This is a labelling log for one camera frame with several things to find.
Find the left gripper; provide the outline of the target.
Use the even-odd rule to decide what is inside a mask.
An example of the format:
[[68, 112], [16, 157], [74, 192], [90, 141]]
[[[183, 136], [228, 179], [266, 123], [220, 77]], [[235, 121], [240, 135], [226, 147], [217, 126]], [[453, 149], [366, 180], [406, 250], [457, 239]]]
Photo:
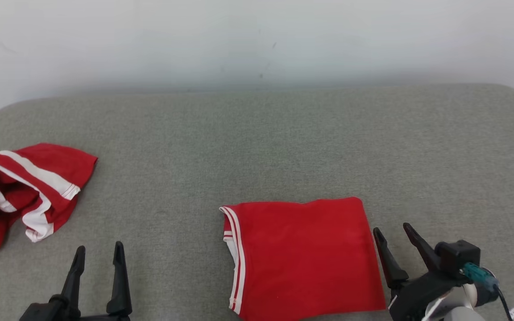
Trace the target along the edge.
[[108, 315], [77, 317], [70, 309], [79, 309], [80, 277], [84, 272], [86, 259], [85, 246], [79, 246], [73, 258], [61, 296], [67, 301], [49, 302], [45, 304], [33, 303], [20, 317], [20, 321], [130, 321], [133, 312], [130, 294], [130, 283], [127, 275], [127, 264], [124, 246], [121, 241], [116, 242], [113, 265], [114, 279], [112, 298], [107, 303]]

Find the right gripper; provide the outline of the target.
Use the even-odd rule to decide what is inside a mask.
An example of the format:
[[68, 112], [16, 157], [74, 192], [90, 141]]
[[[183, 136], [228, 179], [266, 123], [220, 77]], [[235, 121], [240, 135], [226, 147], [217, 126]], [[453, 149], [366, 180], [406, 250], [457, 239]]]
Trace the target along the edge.
[[425, 315], [427, 305], [449, 292], [453, 287], [461, 286], [461, 280], [438, 272], [440, 257], [435, 250], [411, 224], [404, 222], [402, 227], [429, 271], [420, 278], [408, 280], [408, 273], [396, 262], [380, 228], [373, 229], [373, 237], [384, 278], [387, 287], [391, 289], [391, 297], [394, 300], [388, 309], [392, 320], [420, 321]]

